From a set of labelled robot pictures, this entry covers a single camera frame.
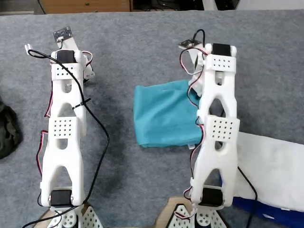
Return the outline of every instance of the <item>gray felt surface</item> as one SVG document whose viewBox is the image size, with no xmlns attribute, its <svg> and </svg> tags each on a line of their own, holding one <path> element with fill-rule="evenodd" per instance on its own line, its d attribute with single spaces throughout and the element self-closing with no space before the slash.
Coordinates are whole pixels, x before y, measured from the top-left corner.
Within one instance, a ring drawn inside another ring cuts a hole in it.
<svg viewBox="0 0 304 228">
<path fill-rule="evenodd" d="M 52 32 L 70 25 L 80 49 L 94 53 L 97 77 L 85 95 L 111 135 L 90 202 L 105 226 L 147 226 L 170 196 L 189 185 L 186 147 L 143 149 L 133 130 L 133 90 L 189 78 L 178 61 L 178 43 L 204 28 L 207 42 L 238 48 L 236 97 L 241 131 L 304 143 L 304 11 L 92 13 L 0 17 L 0 96 L 18 114 L 24 141 L 0 160 L 0 227 L 38 219 L 40 176 L 35 154 L 50 93 L 47 60 L 28 57 L 24 44 L 50 53 Z M 91 117 L 82 146 L 86 190 L 105 137 Z M 223 210 L 232 227 L 248 214 Z M 277 224 L 254 218 L 252 228 Z"/>
</svg>

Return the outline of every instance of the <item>white robotic leg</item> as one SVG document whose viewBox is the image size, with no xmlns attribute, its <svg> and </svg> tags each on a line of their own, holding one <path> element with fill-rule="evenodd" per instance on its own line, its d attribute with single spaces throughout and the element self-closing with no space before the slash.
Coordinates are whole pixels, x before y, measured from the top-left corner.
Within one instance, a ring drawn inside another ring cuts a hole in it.
<svg viewBox="0 0 304 228">
<path fill-rule="evenodd" d="M 197 117 L 205 129 L 204 141 L 195 162 L 193 178 L 190 180 L 190 199 L 197 213 L 189 219 L 189 228 L 209 225 L 212 228 L 225 227 L 225 222 L 216 210 L 232 204 L 238 167 L 237 136 L 240 121 L 237 119 L 237 102 L 234 96 L 237 49 L 234 46 L 218 44 L 215 44 L 215 50 L 212 50 L 214 44 L 207 44 L 203 49 L 201 43 L 189 44 L 189 41 L 181 44 L 182 49 L 194 47 L 207 53 L 203 55 L 197 49 L 188 50 L 195 72 L 204 67 L 201 77 L 192 88 L 201 96 Z M 189 85 L 198 76 L 199 74 L 193 75 Z M 214 99 L 222 103 L 225 117 L 209 114 Z M 216 142 L 221 142 L 220 149 L 216 148 Z M 220 172 L 221 187 L 205 185 L 214 169 Z"/>
<path fill-rule="evenodd" d="M 94 76 L 89 60 L 80 51 L 69 27 L 54 32 L 60 47 L 51 56 L 61 62 L 76 78 L 83 90 L 84 79 Z M 48 142 L 43 157 L 41 204 L 64 212 L 73 206 L 75 209 L 51 220 L 48 227 L 55 228 L 102 228 L 92 207 L 82 214 L 85 199 L 84 167 L 80 151 L 80 141 L 86 136 L 86 110 L 76 81 L 59 64 L 51 61 L 53 99 L 48 123 Z M 75 115 L 65 116 L 64 106 L 70 105 Z M 62 167 L 65 167 L 72 186 L 56 187 L 56 180 Z"/>
</svg>

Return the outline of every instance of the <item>wooden cabinet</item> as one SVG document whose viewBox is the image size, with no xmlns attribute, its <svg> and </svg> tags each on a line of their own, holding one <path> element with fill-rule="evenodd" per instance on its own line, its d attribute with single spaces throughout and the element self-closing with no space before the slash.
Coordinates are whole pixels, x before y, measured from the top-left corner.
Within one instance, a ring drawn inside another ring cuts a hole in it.
<svg viewBox="0 0 304 228">
<path fill-rule="evenodd" d="M 46 13 L 129 12 L 130 0 L 41 0 Z"/>
</svg>

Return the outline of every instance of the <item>dark green fabric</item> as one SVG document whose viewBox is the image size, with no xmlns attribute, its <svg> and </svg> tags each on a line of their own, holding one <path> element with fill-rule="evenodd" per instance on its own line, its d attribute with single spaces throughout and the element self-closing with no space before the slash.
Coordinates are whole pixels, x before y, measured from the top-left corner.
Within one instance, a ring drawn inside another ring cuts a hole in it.
<svg viewBox="0 0 304 228">
<path fill-rule="evenodd" d="M 0 159 L 12 153 L 21 141 L 16 113 L 0 101 Z"/>
</svg>

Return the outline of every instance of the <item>teal cloth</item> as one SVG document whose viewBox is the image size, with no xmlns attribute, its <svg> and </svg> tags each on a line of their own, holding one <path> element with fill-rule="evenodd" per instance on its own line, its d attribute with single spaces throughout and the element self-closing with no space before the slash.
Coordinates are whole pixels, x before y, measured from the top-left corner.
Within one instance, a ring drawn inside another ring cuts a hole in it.
<svg viewBox="0 0 304 228">
<path fill-rule="evenodd" d="M 195 144 L 201 131 L 196 126 L 196 111 L 187 98 L 188 81 L 137 86 L 134 92 L 134 127 L 137 143 L 143 147 Z M 195 92 L 190 98 L 196 104 Z"/>
</svg>

